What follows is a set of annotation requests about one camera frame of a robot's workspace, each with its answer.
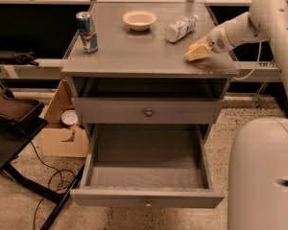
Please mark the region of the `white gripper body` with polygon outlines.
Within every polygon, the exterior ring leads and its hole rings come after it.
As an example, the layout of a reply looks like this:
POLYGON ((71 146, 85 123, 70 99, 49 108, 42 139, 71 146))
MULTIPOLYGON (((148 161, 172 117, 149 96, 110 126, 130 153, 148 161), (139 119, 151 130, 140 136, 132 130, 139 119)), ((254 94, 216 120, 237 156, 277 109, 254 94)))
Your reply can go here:
POLYGON ((207 43, 212 52, 222 54, 234 48, 228 39, 227 25, 216 26, 207 35, 207 43))

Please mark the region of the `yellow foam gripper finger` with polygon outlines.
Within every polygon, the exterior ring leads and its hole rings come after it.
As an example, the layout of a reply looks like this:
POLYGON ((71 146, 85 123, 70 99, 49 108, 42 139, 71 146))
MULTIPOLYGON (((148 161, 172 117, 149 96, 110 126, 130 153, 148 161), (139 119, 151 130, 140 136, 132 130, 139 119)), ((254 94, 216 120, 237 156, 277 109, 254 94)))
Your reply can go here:
POLYGON ((187 50, 187 53, 184 55, 188 61, 198 60, 202 58, 207 58, 210 55, 210 47, 209 51, 205 49, 199 49, 194 51, 187 50))
POLYGON ((202 37, 201 39, 197 40, 195 43, 191 44, 188 47, 189 51, 194 51, 194 50, 199 50, 199 49, 205 49, 205 50, 209 51, 207 36, 202 37))

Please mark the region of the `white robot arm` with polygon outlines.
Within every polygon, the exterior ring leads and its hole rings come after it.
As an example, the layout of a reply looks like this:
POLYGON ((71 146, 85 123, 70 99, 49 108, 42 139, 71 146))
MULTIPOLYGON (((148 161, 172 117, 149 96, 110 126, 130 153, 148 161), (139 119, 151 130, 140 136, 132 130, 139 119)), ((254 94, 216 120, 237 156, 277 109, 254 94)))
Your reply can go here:
MULTIPOLYGON (((282 83, 288 108, 288 2, 252 0, 249 10, 216 26, 189 46, 189 61, 267 41, 274 74, 256 79, 282 83)), ((228 164, 228 230, 288 230, 288 119, 260 118, 243 125, 228 164)))

